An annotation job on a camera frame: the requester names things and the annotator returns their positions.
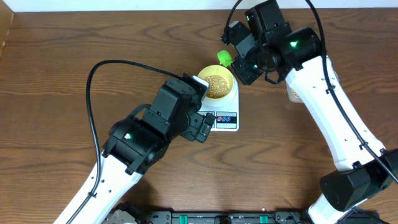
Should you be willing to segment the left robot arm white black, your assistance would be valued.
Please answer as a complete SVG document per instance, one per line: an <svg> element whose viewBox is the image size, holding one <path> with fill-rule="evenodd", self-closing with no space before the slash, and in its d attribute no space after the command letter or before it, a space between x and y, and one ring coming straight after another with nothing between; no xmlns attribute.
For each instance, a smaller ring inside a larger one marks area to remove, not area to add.
<svg viewBox="0 0 398 224"><path fill-rule="evenodd" d="M169 78L152 104L138 106L114 124L101 162L56 223L102 223L149 167L163 158L173 139L205 142L215 122L213 114L199 113L209 88L198 76Z"/></svg>

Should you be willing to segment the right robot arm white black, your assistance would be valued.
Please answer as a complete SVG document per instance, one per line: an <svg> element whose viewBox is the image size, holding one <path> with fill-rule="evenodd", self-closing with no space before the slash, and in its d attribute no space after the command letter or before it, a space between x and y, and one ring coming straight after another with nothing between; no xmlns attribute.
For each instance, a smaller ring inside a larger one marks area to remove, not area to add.
<svg viewBox="0 0 398 224"><path fill-rule="evenodd" d="M238 53L231 64L234 74L250 85L275 72L290 99L309 110L336 167L320 179L321 196L302 223L380 223L376 213L360 205L397 182L397 151L384 147L348 99L327 55L323 30L292 30L276 1L264 1L245 16L246 23L228 20L221 36Z"/></svg>

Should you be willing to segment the green plastic measuring scoop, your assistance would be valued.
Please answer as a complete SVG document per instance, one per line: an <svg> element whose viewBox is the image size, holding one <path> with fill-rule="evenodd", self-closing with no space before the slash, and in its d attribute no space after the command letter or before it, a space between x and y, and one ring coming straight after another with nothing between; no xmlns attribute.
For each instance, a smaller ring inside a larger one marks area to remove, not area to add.
<svg viewBox="0 0 398 224"><path fill-rule="evenodd" d="M232 56L229 54L227 50L221 50L216 54L220 65L224 67L229 67L233 63Z"/></svg>

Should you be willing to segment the yellow plastic bowl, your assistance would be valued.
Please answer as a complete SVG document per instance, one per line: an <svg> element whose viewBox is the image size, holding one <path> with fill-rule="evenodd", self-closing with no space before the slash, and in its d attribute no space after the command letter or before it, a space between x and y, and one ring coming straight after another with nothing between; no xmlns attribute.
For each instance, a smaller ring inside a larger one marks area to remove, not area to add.
<svg viewBox="0 0 398 224"><path fill-rule="evenodd" d="M205 67L198 77L208 82L209 90L207 98L220 100L234 93L236 87L233 74L221 65L210 65Z"/></svg>

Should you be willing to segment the white digital kitchen scale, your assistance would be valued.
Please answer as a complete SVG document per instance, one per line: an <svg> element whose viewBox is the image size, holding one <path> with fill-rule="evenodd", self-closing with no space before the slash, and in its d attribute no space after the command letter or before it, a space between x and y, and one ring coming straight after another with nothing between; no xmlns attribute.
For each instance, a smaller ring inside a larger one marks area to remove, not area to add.
<svg viewBox="0 0 398 224"><path fill-rule="evenodd" d="M211 113L216 117L211 131L235 132L239 129L239 90L236 79L235 84L234 93L226 98L214 100L206 97L202 101L199 113Z"/></svg>

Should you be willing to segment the clear container of soybeans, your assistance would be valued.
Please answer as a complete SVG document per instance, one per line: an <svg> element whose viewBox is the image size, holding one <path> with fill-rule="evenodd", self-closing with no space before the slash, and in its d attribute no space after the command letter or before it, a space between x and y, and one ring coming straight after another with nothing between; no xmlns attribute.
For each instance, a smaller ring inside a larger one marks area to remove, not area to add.
<svg viewBox="0 0 398 224"><path fill-rule="evenodd" d="M298 92L298 88L295 87L295 84L300 80L303 81L305 84L310 84L311 88L316 88L318 84L327 88L323 72L313 73L298 72L292 70L287 76L286 87L289 95L289 100L295 103L303 103L303 99Z"/></svg>

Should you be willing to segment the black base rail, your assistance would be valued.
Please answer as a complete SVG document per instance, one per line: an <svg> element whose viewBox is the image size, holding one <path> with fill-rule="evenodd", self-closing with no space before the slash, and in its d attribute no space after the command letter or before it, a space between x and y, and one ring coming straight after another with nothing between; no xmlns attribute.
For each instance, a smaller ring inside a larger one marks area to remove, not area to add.
<svg viewBox="0 0 398 224"><path fill-rule="evenodd" d="M130 203L120 203L102 221L109 224L261 224L261 223L384 223L378 213L354 208L324 217L308 211L276 210L255 212L143 211Z"/></svg>

